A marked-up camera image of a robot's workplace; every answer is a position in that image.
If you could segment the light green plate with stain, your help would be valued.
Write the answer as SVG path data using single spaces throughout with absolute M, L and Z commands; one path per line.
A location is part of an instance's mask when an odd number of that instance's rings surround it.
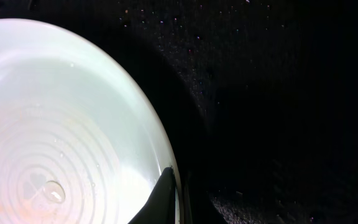
M 0 223 L 129 223 L 176 159 L 113 58 L 60 27 L 0 19 Z

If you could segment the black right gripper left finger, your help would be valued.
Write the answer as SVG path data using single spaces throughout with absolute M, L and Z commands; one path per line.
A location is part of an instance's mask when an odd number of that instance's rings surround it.
M 175 189 L 173 169 L 166 167 L 147 202 L 129 224 L 174 224 Z

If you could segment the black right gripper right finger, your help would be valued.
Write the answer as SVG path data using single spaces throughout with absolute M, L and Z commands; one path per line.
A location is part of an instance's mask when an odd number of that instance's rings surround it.
M 223 216 L 211 203 L 209 195 L 197 175 L 188 172 L 182 184 L 185 223 L 226 224 Z

